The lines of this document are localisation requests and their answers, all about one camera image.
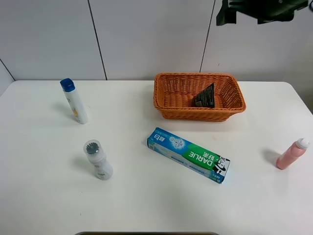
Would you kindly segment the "pink bottle white cap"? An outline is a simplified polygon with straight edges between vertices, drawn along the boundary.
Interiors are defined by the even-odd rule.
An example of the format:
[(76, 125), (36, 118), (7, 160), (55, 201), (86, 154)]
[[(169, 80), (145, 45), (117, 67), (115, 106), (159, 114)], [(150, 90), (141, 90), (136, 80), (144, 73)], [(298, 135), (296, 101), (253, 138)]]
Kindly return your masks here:
[(276, 161), (276, 167), (284, 170), (301, 157), (310, 146), (308, 138), (295, 141)]

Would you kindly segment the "white shampoo bottle blue cap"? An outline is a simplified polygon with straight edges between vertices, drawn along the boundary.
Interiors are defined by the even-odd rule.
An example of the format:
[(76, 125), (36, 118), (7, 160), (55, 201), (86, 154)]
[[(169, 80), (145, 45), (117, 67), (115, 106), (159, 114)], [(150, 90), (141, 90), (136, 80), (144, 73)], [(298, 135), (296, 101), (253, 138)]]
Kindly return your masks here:
[(60, 81), (65, 97), (70, 105), (70, 108), (80, 124), (88, 123), (88, 115), (84, 105), (78, 95), (74, 82), (70, 78), (65, 78)]

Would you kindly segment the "dark triangular snack packet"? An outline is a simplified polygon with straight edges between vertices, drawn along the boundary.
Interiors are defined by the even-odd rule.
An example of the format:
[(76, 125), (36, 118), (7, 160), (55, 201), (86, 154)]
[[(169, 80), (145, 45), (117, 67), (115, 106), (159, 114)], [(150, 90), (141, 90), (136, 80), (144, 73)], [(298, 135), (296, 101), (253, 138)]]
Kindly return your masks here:
[(214, 83), (194, 96), (192, 104), (195, 107), (215, 108)]

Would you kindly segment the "orange wicker basket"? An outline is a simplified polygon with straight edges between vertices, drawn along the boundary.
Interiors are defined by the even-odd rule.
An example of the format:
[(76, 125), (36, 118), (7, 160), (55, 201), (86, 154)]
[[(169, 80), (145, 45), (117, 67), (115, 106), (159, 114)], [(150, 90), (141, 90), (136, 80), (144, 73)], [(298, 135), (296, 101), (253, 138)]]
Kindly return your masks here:
[[(211, 84), (215, 107), (193, 106), (193, 98)], [(237, 80), (225, 73), (159, 73), (153, 99), (155, 108), (167, 119), (222, 122), (246, 109)]]

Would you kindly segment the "dark green plant leaves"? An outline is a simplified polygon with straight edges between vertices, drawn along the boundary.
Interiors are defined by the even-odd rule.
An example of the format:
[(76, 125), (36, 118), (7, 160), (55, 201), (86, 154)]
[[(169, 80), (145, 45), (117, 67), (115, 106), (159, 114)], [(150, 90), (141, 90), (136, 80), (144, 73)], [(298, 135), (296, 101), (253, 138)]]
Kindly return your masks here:
[(290, 22), (295, 11), (304, 8), (313, 10), (313, 2), (309, 0), (223, 0), (216, 16), (216, 25), (235, 24), (236, 13), (257, 19), (257, 24), (271, 22)]

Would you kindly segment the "white bottle with brush cap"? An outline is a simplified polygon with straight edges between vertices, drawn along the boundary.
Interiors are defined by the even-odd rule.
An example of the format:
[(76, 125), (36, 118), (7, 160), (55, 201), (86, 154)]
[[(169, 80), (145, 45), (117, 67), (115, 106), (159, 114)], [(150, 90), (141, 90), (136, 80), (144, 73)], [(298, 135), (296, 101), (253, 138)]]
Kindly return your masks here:
[(113, 168), (107, 160), (107, 155), (98, 140), (87, 141), (84, 145), (87, 159), (93, 165), (97, 178), (108, 180), (113, 175)]

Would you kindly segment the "Darlie toothpaste box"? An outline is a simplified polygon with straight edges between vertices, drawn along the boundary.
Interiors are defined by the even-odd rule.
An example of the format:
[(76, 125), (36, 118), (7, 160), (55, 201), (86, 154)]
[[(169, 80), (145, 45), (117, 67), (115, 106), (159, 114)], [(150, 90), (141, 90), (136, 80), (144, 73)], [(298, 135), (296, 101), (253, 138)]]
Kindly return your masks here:
[(147, 138), (147, 146), (218, 184), (230, 165), (229, 159), (158, 127)]

